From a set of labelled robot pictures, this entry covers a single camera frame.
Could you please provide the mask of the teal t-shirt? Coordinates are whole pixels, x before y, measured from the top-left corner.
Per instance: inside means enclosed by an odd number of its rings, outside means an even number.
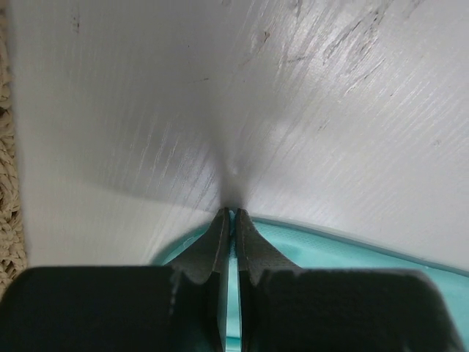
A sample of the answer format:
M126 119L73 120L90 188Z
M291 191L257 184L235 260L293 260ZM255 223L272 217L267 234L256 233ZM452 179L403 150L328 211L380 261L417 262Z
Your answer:
M310 230L291 224L254 219L254 226L263 238L284 256L304 268L405 268L425 273L441 292L448 311L468 351L468 272L458 271L436 263L428 263L403 254L385 251L373 246L337 238L319 230ZM181 254L199 237L209 224L203 224L169 244L153 259L153 265L163 265ZM239 286L237 283L236 254L232 243L229 258L227 351L241 351Z

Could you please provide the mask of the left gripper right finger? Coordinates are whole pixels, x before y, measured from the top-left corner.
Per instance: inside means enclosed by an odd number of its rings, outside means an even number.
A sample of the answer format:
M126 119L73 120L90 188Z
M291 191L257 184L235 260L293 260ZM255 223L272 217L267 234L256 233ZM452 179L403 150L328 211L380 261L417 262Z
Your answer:
M234 220L243 351L463 351L437 286L407 269L307 269Z

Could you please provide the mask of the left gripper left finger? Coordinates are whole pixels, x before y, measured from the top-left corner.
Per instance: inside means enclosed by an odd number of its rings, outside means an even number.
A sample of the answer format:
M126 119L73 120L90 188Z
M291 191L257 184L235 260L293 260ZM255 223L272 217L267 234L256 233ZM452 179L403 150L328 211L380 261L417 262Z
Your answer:
M36 267L1 299L3 351L224 351L230 212L165 265Z

